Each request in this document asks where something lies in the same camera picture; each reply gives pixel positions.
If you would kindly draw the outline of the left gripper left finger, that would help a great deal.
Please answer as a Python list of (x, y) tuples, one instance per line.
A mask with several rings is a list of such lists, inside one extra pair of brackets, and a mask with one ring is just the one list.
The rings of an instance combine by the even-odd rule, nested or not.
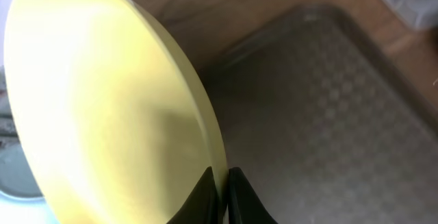
[(211, 167), (207, 167), (192, 192), (168, 224), (218, 224), (219, 198)]

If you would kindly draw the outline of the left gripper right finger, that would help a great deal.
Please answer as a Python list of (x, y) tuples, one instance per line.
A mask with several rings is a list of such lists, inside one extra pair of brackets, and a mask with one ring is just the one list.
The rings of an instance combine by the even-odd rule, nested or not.
[(242, 169), (229, 169), (230, 224), (277, 224), (265, 209)]

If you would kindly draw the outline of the yellow plate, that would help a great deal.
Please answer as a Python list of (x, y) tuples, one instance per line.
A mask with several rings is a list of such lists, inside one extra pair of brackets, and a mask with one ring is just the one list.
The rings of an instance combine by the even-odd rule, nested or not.
[(8, 95), (25, 157), (61, 223), (168, 223), (207, 167), (224, 218), (227, 159), (205, 88), (131, 0), (12, 0)]

